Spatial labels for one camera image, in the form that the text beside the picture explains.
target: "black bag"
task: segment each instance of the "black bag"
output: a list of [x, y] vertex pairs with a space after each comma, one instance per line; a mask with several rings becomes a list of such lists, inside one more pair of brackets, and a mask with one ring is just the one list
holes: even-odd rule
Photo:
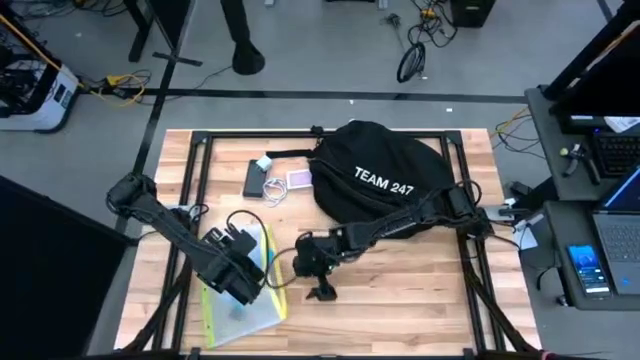
[[[320, 135], [318, 129], [312, 131]], [[314, 198], [341, 224], [379, 219], [431, 190], [455, 183], [450, 165], [428, 145], [367, 121], [349, 122], [322, 137], [314, 150], [267, 152], [267, 156], [309, 157]]]

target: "gray floor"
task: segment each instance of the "gray floor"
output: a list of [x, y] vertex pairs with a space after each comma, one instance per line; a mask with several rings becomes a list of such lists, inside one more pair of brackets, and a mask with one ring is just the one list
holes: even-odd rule
[[[620, 3], [608, 1], [612, 9]], [[396, 12], [406, 29], [415, 21], [408, 1], [391, 2], [387, 12], [370, 4], [320, 0], [279, 1], [272, 9], [265, 9], [258, 0], [245, 3], [253, 39], [265, 54], [267, 67], [251, 77], [227, 71], [204, 88], [520, 96], [524, 89], [553, 79], [605, 24], [596, 0], [498, 0], [484, 28], [461, 30], [445, 49], [429, 48], [427, 80], [397, 84], [400, 44], [380, 19]], [[164, 62], [151, 53], [166, 52], [167, 47], [154, 29], [141, 62], [128, 63], [134, 27], [127, 15], [107, 20], [76, 12], [32, 26], [39, 29], [41, 39], [48, 40], [48, 48], [75, 71], [97, 79], [107, 73], [145, 68], [154, 74], [150, 86], [159, 84]], [[232, 49], [219, 3], [197, 0], [182, 55], [202, 60], [204, 65], [179, 65], [171, 86], [193, 87], [207, 74], [228, 66]], [[523, 106], [182, 98], [165, 104], [145, 172], [153, 175], [164, 131], [169, 128], [334, 127], [353, 118], [390, 127], [493, 128]], [[67, 127], [55, 135], [0, 132], [0, 152], [5, 154], [0, 156], [0, 174], [113, 226], [114, 218], [104, 208], [104, 194], [131, 169], [150, 111], [150, 106], [115, 109], [83, 95]], [[518, 133], [535, 137], [530, 123]], [[539, 148], [532, 150], [541, 153]], [[502, 147], [495, 156], [504, 184], [519, 180], [536, 185], [548, 176], [546, 164], [537, 158]], [[130, 226], [130, 234], [138, 231], [135, 224]], [[94, 352], [112, 347], [133, 255], [127, 255], [103, 309], [92, 344]], [[530, 283], [534, 275], [527, 271]], [[542, 292], [530, 288], [545, 348], [559, 353], [605, 351], [600, 356], [611, 359], [632, 358], [640, 350], [638, 313], [580, 312], [555, 306], [559, 283], [555, 274], [547, 276]]]

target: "charging cable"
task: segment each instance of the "charging cable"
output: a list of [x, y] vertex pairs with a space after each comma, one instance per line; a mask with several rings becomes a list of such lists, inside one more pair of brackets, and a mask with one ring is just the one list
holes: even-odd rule
[[[270, 189], [276, 189], [275, 194], [270, 193]], [[271, 178], [262, 185], [264, 198], [268, 207], [276, 207], [287, 196], [287, 184], [282, 179]]]

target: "laptop screen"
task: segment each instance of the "laptop screen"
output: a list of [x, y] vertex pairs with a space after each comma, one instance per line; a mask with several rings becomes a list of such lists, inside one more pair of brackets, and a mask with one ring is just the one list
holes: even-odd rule
[[604, 210], [640, 212], [640, 166], [620, 183], [609, 199], [604, 202]]

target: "wooden table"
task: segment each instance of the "wooden table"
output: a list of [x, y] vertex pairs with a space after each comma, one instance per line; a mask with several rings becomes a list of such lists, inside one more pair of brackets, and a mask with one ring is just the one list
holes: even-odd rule
[[[482, 187], [481, 204], [503, 201], [491, 143], [484, 129], [461, 130], [471, 178]], [[169, 130], [166, 134], [155, 181], [158, 199], [166, 205], [177, 204], [185, 171], [190, 130]], [[440, 151], [434, 141], [425, 143]], [[304, 231], [326, 232], [334, 224], [316, 205], [312, 190], [292, 191], [276, 208], [241, 196], [249, 159], [257, 159], [267, 150], [312, 148], [313, 139], [216, 139], [207, 182], [205, 203], [211, 211], [203, 217], [200, 233], [222, 224], [236, 209], [257, 213], [273, 228], [279, 249], [293, 246]], [[454, 166], [455, 152], [452, 152]], [[199, 169], [201, 160], [196, 161]], [[306, 159], [279, 159], [270, 176], [284, 177], [288, 170], [307, 167]], [[194, 174], [192, 198], [198, 182]], [[250, 222], [243, 215], [234, 222]], [[508, 228], [497, 227], [503, 237], [511, 237]], [[487, 240], [496, 297], [500, 307], [533, 346], [539, 347], [536, 324], [527, 287], [514, 246]], [[164, 277], [169, 242], [150, 235], [139, 246], [129, 285], [116, 347], [129, 343], [158, 304]], [[460, 355], [462, 348], [473, 347], [469, 310], [461, 274], [456, 236], [452, 230], [434, 228], [409, 241], [380, 241], [357, 262], [338, 268], [329, 277], [336, 287], [335, 303], [306, 300], [315, 279], [300, 279], [287, 288], [289, 317], [280, 325], [244, 337], [216, 350], [216, 354], [341, 354], [341, 355]], [[284, 278], [292, 275], [289, 253], [282, 256]], [[195, 275], [191, 283], [182, 351], [204, 348], [200, 283]], [[488, 315], [483, 312], [484, 334], [492, 348]], [[165, 335], [173, 330], [170, 314]]]

